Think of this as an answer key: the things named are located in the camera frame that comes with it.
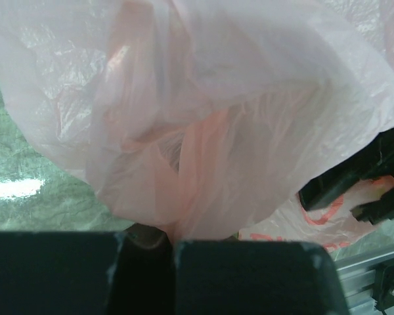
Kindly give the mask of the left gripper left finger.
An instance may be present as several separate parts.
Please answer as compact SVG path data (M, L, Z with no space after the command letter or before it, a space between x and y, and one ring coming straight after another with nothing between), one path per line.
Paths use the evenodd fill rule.
M157 229L0 232L0 314L172 314Z

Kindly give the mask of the pink plastic bag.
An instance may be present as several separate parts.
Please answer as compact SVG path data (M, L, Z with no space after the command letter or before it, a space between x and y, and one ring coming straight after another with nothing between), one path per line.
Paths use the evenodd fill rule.
M0 1L0 89L118 217L305 228L297 192L394 128L394 1Z

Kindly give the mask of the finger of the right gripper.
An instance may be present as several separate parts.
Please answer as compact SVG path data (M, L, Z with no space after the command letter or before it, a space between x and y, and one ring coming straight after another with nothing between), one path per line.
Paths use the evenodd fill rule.
M394 188L386 192L379 200L360 204L351 210L351 214L359 222L377 225L394 219Z
M394 178L394 128L380 133L362 150L310 180L300 191L306 211L328 207L361 180Z

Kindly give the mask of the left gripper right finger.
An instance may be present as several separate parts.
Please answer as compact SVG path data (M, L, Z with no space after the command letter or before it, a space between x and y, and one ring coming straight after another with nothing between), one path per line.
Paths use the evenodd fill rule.
M326 250L296 241L184 241L176 314L348 314Z

